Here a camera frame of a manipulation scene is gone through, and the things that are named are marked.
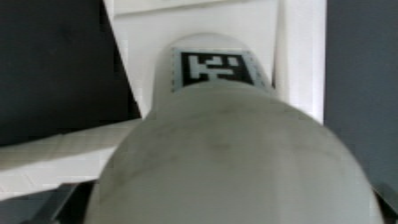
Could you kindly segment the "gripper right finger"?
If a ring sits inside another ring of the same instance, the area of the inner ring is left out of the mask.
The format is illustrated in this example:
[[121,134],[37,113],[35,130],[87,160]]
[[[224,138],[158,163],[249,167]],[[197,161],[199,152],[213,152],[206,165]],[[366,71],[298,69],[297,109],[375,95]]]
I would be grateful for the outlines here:
[[398,224],[398,191],[385,184],[373,185],[373,193],[382,211],[384,224]]

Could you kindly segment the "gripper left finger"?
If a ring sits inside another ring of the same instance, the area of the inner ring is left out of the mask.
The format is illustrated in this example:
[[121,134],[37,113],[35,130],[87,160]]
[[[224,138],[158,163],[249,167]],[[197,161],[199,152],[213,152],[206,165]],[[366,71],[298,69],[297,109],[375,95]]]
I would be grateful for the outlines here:
[[64,183],[34,213],[18,224],[83,224],[94,181]]

